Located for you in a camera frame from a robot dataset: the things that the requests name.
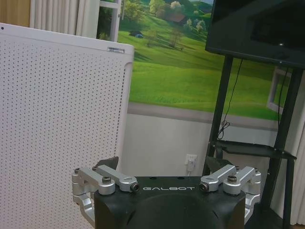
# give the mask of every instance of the bolt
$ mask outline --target bolt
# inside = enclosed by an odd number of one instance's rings
[[[111,178],[110,177],[103,177],[102,178],[102,183],[103,184],[110,184],[111,183]]]
[[[199,189],[202,191],[202,192],[208,192],[210,187],[209,187],[209,184],[208,183],[200,183],[199,184]]]
[[[228,176],[228,182],[236,183],[237,182],[237,177],[236,176]]]
[[[138,183],[134,183],[130,186],[130,190],[132,192],[137,192],[137,191],[139,191],[139,189],[140,189],[140,185]]]

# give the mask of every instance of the black monitor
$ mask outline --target black monitor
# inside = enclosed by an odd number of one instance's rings
[[[305,68],[305,0],[214,0],[206,50]]]

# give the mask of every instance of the electrical outlet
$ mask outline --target electrical outlet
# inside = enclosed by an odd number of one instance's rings
[[[185,157],[185,165],[187,165],[188,164],[188,161],[190,160],[190,161],[195,161],[196,159],[197,159],[197,155],[195,155],[195,154],[187,154],[186,155],[186,157]]]

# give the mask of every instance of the floor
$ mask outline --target floor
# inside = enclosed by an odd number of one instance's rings
[[[304,225],[302,225],[302,226],[295,225],[295,226],[293,226],[293,229],[305,229],[305,226]]]

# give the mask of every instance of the white perforated panel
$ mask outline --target white perforated panel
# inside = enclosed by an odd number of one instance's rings
[[[0,26],[0,228],[91,228],[71,173],[122,151],[133,47]]]

